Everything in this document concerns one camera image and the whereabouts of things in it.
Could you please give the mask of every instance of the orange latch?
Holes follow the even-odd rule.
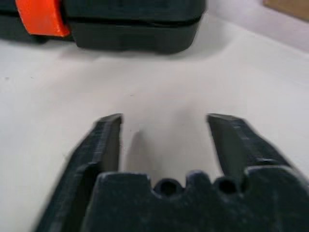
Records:
[[[20,18],[29,34],[65,37],[69,27],[63,23],[60,0],[15,0]]]

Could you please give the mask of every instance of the cardboard box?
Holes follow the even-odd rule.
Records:
[[[263,4],[288,15],[309,21],[309,0],[263,0]]]

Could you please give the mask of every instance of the white surface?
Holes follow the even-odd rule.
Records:
[[[263,0],[208,0],[208,13],[309,52],[309,24],[263,6]]]
[[[124,113],[122,169],[155,183],[220,169],[208,113],[246,118],[309,175],[308,54],[206,16],[174,56],[0,41],[0,231],[28,232],[69,152]]]

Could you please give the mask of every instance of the tool case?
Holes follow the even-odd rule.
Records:
[[[205,0],[1,0],[0,38],[177,53],[193,42]]]

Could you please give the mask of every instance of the case lid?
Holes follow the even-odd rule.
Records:
[[[2,12],[17,13],[15,0],[0,0],[0,14]]]
[[[178,22],[197,19],[206,0],[63,0],[67,17]]]

